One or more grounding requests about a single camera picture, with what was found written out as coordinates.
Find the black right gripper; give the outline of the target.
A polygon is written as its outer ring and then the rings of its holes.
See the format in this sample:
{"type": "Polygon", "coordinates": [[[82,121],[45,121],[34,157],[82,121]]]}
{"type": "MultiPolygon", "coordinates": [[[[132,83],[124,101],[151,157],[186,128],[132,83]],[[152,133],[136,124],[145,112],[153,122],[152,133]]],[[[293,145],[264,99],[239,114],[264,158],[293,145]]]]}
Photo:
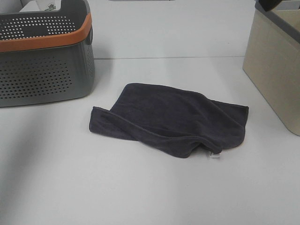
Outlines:
{"type": "Polygon", "coordinates": [[[276,8],[283,0],[258,0],[264,11],[271,11],[276,8]]]}

